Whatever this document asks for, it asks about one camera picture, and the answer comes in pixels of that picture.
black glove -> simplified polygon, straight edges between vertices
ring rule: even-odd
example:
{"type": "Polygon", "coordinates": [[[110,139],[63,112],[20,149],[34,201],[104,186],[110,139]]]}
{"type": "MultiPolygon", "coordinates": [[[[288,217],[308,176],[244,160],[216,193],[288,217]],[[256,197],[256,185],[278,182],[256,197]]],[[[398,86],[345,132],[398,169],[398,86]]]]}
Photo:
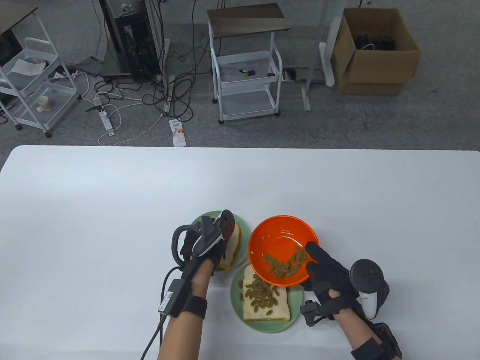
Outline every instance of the black glove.
{"type": "Polygon", "coordinates": [[[198,240],[198,234],[194,231],[187,231],[185,235],[185,240],[183,246],[180,250],[180,255],[183,257],[183,260],[186,262],[185,269],[183,270],[182,278],[192,278],[200,265],[206,260],[210,259],[214,264],[214,270],[220,264],[222,258],[225,258],[225,252],[227,250],[227,241],[221,239],[213,248],[211,248],[205,255],[193,258],[192,249],[195,242],[198,240]]]}
{"type": "Polygon", "coordinates": [[[360,303],[356,300],[359,293],[350,282],[350,271],[314,242],[307,243],[305,250],[317,264],[307,264],[310,279],[302,284],[304,290],[313,291],[322,306],[329,306],[334,310],[336,306],[343,309],[350,307],[355,312],[362,313],[360,303]],[[340,297],[335,298],[337,305],[329,304],[332,301],[328,295],[329,289],[340,292],[340,297]]]}

carpet floor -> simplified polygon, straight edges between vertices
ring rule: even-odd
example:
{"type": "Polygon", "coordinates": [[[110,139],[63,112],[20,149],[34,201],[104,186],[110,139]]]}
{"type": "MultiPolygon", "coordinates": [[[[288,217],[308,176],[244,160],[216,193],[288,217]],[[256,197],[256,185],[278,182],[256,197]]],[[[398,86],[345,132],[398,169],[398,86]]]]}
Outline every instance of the carpet floor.
{"type": "MultiPolygon", "coordinates": [[[[16,0],[18,3],[38,3],[16,0]]],[[[366,148],[366,149],[445,149],[479,150],[480,148],[480,8],[478,0],[373,0],[370,7],[397,7],[407,28],[418,43],[422,56],[414,78],[396,97],[342,96],[338,88],[315,85],[311,89],[311,112],[304,112],[300,87],[283,84],[281,116],[239,120],[219,125],[218,106],[212,104],[213,86],[210,74],[199,75],[192,92],[193,118],[184,123],[187,146],[216,147],[280,147],[280,148],[366,148]]],[[[261,1],[228,0],[238,6],[261,1]]],[[[279,0],[292,30],[278,34],[277,43],[285,65],[306,65],[315,48],[314,37],[321,2],[317,0],[279,0]]],[[[100,35],[93,4],[102,20],[97,0],[43,0],[39,14],[45,22],[64,60],[77,63],[95,54],[100,35]]],[[[192,53],[185,59],[177,54],[192,48],[192,0],[168,0],[162,5],[166,37],[172,39],[170,73],[192,68],[192,53]]],[[[206,9],[214,8],[215,0],[198,0],[195,8],[197,46],[207,43],[206,9]]],[[[348,6],[355,6],[348,1],[348,6]]],[[[14,29],[21,40],[39,36],[40,29],[32,17],[14,29]]],[[[222,54],[265,49],[268,35],[225,39],[222,54]]],[[[99,58],[106,48],[105,34],[100,42],[99,58]]],[[[197,59],[202,49],[198,49],[197,59]]],[[[198,69],[210,67],[206,53],[198,69]]],[[[93,83],[85,95],[93,99],[93,83]]],[[[75,82],[79,90],[87,90],[84,75],[75,82]]],[[[153,88],[144,85],[138,91],[125,90],[128,97],[141,98],[153,88]]],[[[113,100],[117,107],[135,104],[135,100],[113,100]]],[[[98,145],[105,129],[96,112],[79,100],[47,139],[28,126],[20,132],[12,123],[0,126],[0,167],[16,146],[23,144],[98,145]]],[[[177,103],[176,114],[184,106],[177,103]]],[[[159,113],[153,106],[136,105],[120,111],[121,126],[113,137],[104,137],[109,145],[137,136],[150,128],[159,113]]],[[[188,118],[187,112],[182,118],[188,118]]],[[[160,119],[145,135],[122,145],[172,146],[168,117],[160,119]]],[[[111,121],[118,126],[119,117],[111,121]]]]}

orange bowl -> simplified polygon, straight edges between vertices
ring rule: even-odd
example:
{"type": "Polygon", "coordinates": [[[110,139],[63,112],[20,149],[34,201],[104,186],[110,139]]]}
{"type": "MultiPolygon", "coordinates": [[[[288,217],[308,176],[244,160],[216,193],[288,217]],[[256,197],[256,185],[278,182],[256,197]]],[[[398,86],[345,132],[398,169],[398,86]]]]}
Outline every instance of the orange bowl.
{"type": "Polygon", "coordinates": [[[309,241],[319,244],[315,232],[305,222],[293,216],[274,216],[253,231],[248,244],[248,258],[253,270],[263,281],[277,286],[296,286],[308,280],[307,263],[302,263],[300,270],[292,277],[278,278],[270,272],[270,265],[264,261],[264,256],[269,254],[285,263],[298,252],[297,246],[304,247],[309,241]]]}

forearm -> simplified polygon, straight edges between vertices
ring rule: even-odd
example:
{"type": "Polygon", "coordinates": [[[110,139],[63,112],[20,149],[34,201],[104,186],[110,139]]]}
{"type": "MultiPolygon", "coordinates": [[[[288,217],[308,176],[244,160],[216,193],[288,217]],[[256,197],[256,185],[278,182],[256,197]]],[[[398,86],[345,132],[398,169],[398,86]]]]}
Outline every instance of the forearm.
{"type": "Polygon", "coordinates": [[[340,310],[340,313],[334,314],[333,317],[342,328],[353,350],[358,349],[372,337],[378,344],[382,343],[380,338],[352,309],[340,310]]]}
{"type": "MultiPolygon", "coordinates": [[[[206,260],[192,279],[192,294],[205,298],[214,265],[206,260]]],[[[197,360],[203,319],[191,312],[170,318],[158,360],[197,360]]]]}

green object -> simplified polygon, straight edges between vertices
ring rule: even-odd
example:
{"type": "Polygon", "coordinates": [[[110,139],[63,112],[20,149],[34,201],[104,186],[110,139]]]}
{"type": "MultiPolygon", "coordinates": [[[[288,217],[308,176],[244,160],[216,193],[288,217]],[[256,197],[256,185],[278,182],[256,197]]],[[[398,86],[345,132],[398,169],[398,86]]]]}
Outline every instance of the green object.
{"type": "MultiPolygon", "coordinates": [[[[201,216],[209,216],[209,217],[216,218],[218,215],[220,215],[220,210],[210,211],[208,213],[200,215],[198,218],[196,218],[192,222],[192,224],[195,224],[197,221],[200,221],[201,216]]],[[[245,221],[243,221],[241,217],[235,214],[233,214],[233,216],[235,217],[235,223],[238,226],[240,226],[241,234],[240,234],[239,248],[237,250],[237,253],[235,254],[235,258],[233,259],[232,270],[240,266],[247,258],[248,242],[250,241],[250,236],[252,235],[252,232],[250,231],[245,221]]]]}
{"type": "Polygon", "coordinates": [[[243,301],[240,301],[240,294],[242,293],[239,287],[239,282],[243,281],[243,272],[247,265],[242,266],[230,285],[230,301],[232,302],[233,311],[239,319],[248,327],[253,330],[260,331],[261,333],[274,334],[285,330],[298,318],[300,314],[300,306],[303,305],[303,289],[301,286],[295,286],[290,288],[287,294],[288,307],[290,308],[290,321],[244,321],[243,320],[243,301]]]}

